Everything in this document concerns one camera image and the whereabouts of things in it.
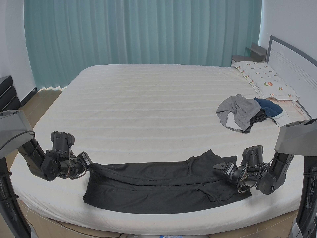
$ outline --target white barcode label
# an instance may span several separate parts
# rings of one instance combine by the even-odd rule
[[[89,160],[87,159],[86,155],[83,153],[82,157],[84,158],[84,160],[86,161],[87,165],[90,165]]]
[[[233,163],[231,163],[230,168],[229,168],[229,169],[228,169],[228,171],[226,172],[226,174],[227,174],[227,175],[229,175],[229,174],[230,174],[230,172],[231,172],[231,170],[233,169],[233,167],[234,167],[234,164],[233,164]]]

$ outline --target curtain fold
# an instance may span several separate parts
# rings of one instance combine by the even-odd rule
[[[37,87],[100,64],[230,66],[257,43],[261,0],[25,0]]]

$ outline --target white wall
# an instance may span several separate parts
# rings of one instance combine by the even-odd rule
[[[262,1],[259,45],[274,35],[317,60],[317,0]]]
[[[0,0],[0,77],[11,75],[20,101],[35,88],[25,45],[24,0]]]

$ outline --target headboard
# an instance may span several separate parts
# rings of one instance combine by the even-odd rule
[[[317,118],[317,61],[298,48],[270,37],[266,62],[299,95],[298,102]]]

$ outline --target white bed sheet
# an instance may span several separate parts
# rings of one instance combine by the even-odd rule
[[[249,134],[229,130],[216,116],[227,97],[258,97],[233,68],[188,65],[101,65],[83,70],[36,124],[41,147],[51,149],[50,134],[75,136],[75,155],[86,151],[101,164],[184,161],[212,149],[237,155],[263,145],[264,161],[274,155],[279,128],[270,119],[254,124]],[[292,121],[308,119],[299,105],[280,101]],[[295,156],[283,186],[271,195],[252,188],[252,196],[203,211],[139,215],[112,212],[85,204],[89,174],[78,180],[47,182],[33,176],[18,155],[11,168],[15,192],[43,216],[79,226],[149,235],[198,235],[252,225],[299,207],[303,157]]]

